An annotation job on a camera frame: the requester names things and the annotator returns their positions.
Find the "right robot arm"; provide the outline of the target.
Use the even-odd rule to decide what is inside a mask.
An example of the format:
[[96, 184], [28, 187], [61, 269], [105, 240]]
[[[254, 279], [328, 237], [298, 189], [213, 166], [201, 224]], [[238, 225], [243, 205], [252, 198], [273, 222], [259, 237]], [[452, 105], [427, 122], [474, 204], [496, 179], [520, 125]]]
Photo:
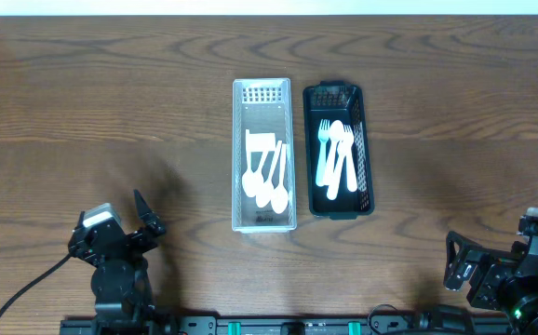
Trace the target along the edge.
[[470, 306], [504, 313], [515, 334], [538, 334], [538, 216], [521, 216], [518, 234], [527, 240], [503, 251], [449, 232], [443, 285], [468, 283]]

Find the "pale green plastic fork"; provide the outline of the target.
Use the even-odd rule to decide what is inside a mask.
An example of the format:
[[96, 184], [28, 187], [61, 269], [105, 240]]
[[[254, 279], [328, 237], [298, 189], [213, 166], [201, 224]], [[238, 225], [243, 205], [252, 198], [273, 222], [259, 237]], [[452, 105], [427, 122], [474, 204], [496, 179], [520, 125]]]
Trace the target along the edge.
[[319, 140], [319, 155], [316, 165], [316, 185], [322, 187], [324, 185], [323, 178], [326, 166], [326, 144], [330, 139], [330, 121], [328, 119], [322, 119], [317, 132]]

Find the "white plastic fork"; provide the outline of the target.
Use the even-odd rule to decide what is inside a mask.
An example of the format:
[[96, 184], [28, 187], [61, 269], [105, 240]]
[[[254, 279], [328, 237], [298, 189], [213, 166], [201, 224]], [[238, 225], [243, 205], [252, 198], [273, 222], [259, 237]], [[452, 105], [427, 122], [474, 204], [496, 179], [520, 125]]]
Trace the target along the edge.
[[346, 141], [340, 141], [337, 146], [337, 162], [335, 163], [335, 168], [331, 176], [329, 188], [327, 190], [328, 200], [335, 200], [338, 196], [340, 180], [343, 170], [343, 161], [347, 155], [347, 144]]
[[352, 147], [355, 142], [353, 130], [345, 125], [344, 129], [344, 163], [346, 168], [346, 187], [351, 193], [357, 191], [356, 168], [354, 164]]

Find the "black plastic basket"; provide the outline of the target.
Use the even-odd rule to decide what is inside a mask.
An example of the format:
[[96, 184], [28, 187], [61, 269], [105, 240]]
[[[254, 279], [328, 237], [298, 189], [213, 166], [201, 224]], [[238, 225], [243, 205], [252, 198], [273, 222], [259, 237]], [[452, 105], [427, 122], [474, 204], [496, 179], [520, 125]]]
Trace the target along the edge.
[[[344, 81], [323, 81], [303, 91], [305, 149], [310, 211], [316, 216], [333, 220], [349, 220], [369, 215], [375, 208], [370, 170], [370, 151], [361, 88]], [[316, 165], [319, 155], [317, 132], [322, 119], [331, 123], [340, 120], [352, 128], [355, 142], [352, 154], [356, 168], [357, 191], [346, 187], [346, 168], [340, 180], [338, 196], [328, 200], [328, 185], [316, 185]]]

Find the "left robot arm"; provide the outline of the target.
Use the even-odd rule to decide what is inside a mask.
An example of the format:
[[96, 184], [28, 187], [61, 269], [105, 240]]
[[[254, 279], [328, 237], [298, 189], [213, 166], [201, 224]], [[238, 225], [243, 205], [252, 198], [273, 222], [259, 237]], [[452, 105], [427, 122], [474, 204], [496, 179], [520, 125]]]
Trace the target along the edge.
[[136, 323], [155, 310], [144, 254], [158, 247], [166, 227], [140, 191], [133, 194], [139, 229], [125, 232], [114, 207], [104, 203], [79, 215], [68, 242], [71, 257], [95, 268], [90, 288], [96, 316], [105, 321]]

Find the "white plastic spoon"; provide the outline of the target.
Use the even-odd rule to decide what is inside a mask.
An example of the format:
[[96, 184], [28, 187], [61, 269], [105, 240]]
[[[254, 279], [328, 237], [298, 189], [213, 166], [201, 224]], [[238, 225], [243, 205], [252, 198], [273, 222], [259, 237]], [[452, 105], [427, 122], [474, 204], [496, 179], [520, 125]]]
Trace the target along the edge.
[[262, 141], [257, 134], [252, 133], [248, 128], [245, 133], [245, 150], [247, 167], [242, 175], [242, 186], [247, 197], [254, 197], [256, 194], [256, 168], [254, 167], [252, 156], [258, 152]]
[[281, 147], [282, 147], [282, 141], [278, 141], [273, 152], [273, 158], [272, 158], [272, 163], [270, 166], [268, 177], [265, 180], [265, 182], [262, 184], [259, 192], [256, 195], [256, 205], [259, 208], [266, 207], [271, 199], [272, 192], [274, 190], [273, 176], [276, 170], [276, 165], [277, 165]]
[[285, 211], [288, 205], [288, 191], [284, 186], [286, 161], [287, 161], [288, 146], [283, 144], [280, 151], [279, 160], [279, 180], [278, 185], [274, 189], [271, 199], [272, 209], [275, 214], [281, 214]]
[[263, 184], [263, 176], [262, 176], [262, 169], [264, 166], [264, 163], [266, 161], [268, 155], [268, 151], [263, 151], [262, 156], [259, 162], [259, 165], [257, 169], [253, 172], [251, 181], [250, 181], [250, 197], [254, 197], [259, 190], [261, 189], [261, 186]]
[[323, 126], [320, 129], [324, 134], [328, 134], [330, 148], [325, 159], [322, 182], [324, 185], [330, 185], [334, 178], [335, 169], [335, 154], [340, 139], [343, 136], [343, 123], [340, 120], [335, 120], [332, 123], [329, 120], [323, 121]]

